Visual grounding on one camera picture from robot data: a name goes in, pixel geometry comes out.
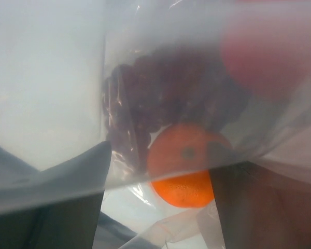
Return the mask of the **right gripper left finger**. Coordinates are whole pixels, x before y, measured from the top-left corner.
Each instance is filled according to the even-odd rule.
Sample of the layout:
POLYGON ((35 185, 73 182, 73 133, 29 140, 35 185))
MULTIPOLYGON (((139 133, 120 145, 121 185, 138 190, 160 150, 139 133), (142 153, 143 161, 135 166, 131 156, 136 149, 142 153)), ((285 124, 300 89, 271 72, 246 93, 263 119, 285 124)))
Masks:
POLYGON ((0 248, 91 248, 110 160, 101 142, 40 171, 0 147, 0 248))

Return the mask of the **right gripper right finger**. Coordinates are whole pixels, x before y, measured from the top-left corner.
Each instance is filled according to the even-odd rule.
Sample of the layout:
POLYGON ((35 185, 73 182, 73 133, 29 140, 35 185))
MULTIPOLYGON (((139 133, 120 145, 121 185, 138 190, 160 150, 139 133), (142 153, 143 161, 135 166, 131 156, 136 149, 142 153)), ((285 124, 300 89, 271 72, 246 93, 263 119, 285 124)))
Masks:
POLYGON ((209 173, 226 248, 311 248, 311 184, 250 162, 209 173))

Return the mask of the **clear zip bag orange seal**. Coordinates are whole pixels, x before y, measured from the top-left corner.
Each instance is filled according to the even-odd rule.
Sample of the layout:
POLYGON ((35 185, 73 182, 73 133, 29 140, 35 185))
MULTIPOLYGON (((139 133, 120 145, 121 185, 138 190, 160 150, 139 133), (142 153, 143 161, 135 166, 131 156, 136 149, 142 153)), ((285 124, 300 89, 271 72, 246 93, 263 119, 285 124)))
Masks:
POLYGON ((311 248, 311 1, 0 1, 0 248, 311 248))

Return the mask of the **dark purple fake grapes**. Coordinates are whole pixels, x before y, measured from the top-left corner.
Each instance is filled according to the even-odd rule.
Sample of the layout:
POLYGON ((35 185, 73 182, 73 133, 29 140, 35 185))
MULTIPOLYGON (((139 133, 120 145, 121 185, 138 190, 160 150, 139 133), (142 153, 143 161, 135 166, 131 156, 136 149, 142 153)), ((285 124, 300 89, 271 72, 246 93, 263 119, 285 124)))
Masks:
POLYGON ((187 46, 161 47, 117 65, 102 86, 112 153, 138 173, 146 170, 151 135, 162 127, 196 123, 218 132, 240 117, 248 101, 217 53, 187 46))

